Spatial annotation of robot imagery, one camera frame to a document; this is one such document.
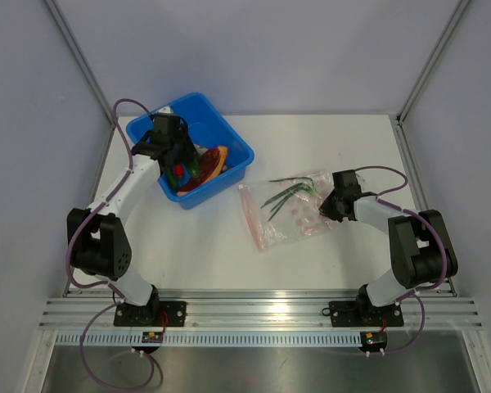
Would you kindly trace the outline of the red toy chili pepper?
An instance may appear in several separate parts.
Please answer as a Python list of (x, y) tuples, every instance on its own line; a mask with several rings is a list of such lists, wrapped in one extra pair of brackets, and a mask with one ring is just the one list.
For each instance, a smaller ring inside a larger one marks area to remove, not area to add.
[(175, 175), (178, 178), (182, 178), (184, 176), (184, 170), (183, 170), (183, 167), (181, 165), (177, 165), (175, 167)]

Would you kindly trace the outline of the clear zip top bag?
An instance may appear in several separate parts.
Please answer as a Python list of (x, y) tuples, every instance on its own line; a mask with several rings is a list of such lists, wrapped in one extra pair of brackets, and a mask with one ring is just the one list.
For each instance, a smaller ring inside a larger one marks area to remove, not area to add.
[(289, 187), (295, 181), (270, 183), (274, 178), (253, 183), (241, 183), (238, 192), (241, 198), (245, 221), (253, 241), (259, 251), (316, 237), (332, 230), (332, 220), (320, 215), (319, 207), (334, 188), (331, 173), (318, 169), (308, 173), (293, 175), (311, 177), (318, 190), (318, 197), (306, 192), (298, 192), (268, 222), (272, 203), (261, 209), (270, 197)]

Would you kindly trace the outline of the grey toy fish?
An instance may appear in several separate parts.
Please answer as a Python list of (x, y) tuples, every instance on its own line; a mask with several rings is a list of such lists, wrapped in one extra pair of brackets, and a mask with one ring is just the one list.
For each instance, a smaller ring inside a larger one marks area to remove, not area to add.
[[(201, 146), (201, 145), (198, 145), (198, 144), (195, 144), (195, 148), (196, 148), (196, 151), (198, 152), (198, 154), (200, 156), (203, 156), (208, 151), (208, 148), (207, 147), (204, 147), (204, 146)], [(222, 169), (221, 169), (221, 173), (225, 173), (225, 172), (227, 172), (230, 169), (231, 169), (231, 166), (228, 166), (228, 165), (224, 164), (223, 167), (222, 167)]]

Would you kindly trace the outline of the green toy leaf vegetable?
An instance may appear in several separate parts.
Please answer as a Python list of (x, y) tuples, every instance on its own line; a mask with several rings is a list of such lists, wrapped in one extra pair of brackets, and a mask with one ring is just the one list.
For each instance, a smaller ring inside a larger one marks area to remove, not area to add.
[(187, 172), (191, 178), (200, 177), (200, 159), (195, 157), (185, 164)]

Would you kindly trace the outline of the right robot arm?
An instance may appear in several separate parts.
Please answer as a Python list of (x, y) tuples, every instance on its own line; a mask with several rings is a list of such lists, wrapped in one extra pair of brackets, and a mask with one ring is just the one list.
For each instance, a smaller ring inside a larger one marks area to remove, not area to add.
[(388, 236), (390, 269), (361, 286), (354, 300), (334, 300), (327, 315), (334, 328), (402, 327), (400, 303), (418, 291), (437, 288), (458, 271), (443, 216), (437, 210), (404, 209), (364, 192), (355, 169), (335, 172), (334, 188), (319, 208), (336, 222), (356, 221)]

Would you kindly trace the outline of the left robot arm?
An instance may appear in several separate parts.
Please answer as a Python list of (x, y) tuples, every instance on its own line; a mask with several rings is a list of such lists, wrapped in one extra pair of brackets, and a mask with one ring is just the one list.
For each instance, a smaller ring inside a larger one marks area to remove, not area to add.
[(159, 292), (132, 265), (132, 248), (124, 225), (142, 194), (168, 169), (197, 151), (184, 118), (174, 114), (149, 116), (152, 127), (127, 146), (128, 166), (87, 208), (72, 209), (66, 218), (66, 271), (78, 269), (96, 277), (120, 300), (115, 305), (116, 326), (165, 325), (167, 315)]

